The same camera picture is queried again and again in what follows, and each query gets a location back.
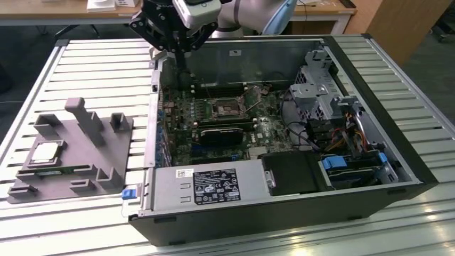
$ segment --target motherboard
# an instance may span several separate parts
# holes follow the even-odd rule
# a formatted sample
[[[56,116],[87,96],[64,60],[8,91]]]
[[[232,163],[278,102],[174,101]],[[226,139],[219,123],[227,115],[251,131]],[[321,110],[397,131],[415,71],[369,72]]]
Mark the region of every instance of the motherboard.
[[[283,92],[267,83],[164,92],[172,166],[258,159],[290,151]]]

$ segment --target wooden table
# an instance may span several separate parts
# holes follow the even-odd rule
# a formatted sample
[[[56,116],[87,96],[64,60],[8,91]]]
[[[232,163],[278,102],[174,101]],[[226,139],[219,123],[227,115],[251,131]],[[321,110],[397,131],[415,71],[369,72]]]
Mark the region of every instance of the wooden table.
[[[335,21],[330,34],[343,34],[357,9],[346,8],[339,0],[325,0],[309,5],[315,7],[296,6],[291,21]]]
[[[115,11],[87,13],[87,0],[2,0],[0,26],[84,25],[130,23],[136,7],[119,7]]]

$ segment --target green circuit board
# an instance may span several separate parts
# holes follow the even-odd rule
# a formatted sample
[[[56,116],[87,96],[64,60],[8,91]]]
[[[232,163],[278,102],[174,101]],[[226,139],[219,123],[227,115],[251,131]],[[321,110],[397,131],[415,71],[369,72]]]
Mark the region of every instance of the green circuit board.
[[[290,151],[292,143],[278,114],[280,91],[251,85],[238,97],[196,99],[186,91],[164,93],[164,113],[170,134],[172,165],[191,165],[255,159],[251,152]],[[243,132],[242,143],[206,147],[195,140],[195,123],[226,119],[254,120],[254,130]]]

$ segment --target sticker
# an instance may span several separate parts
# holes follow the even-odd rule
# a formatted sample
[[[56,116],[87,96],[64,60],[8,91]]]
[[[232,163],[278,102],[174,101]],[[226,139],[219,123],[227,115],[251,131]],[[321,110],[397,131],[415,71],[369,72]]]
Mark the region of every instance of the sticker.
[[[194,169],[176,169],[176,177],[187,178],[192,177]]]
[[[242,56],[242,50],[231,50],[230,51],[230,56]]]
[[[195,172],[192,182],[198,205],[240,200],[235,169]]]

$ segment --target metal slatted table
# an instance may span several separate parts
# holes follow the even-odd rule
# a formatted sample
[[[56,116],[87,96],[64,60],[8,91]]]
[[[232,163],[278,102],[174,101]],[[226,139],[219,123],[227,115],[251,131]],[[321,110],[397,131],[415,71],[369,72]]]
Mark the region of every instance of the metal slatted table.
[[[134,116],[127,184],[143,179],[151,70],[142,39],[56,46],[0,146],[0,252],[4,255],[453,255],[455,129],[374,40],[339,36],[354,65],[438,180],[433,190],[367,219],[156,248],[127,223],[120,194],[11,205],[7,192],[35,139],[40,113],[72,118],[67,97],[100,117]]]

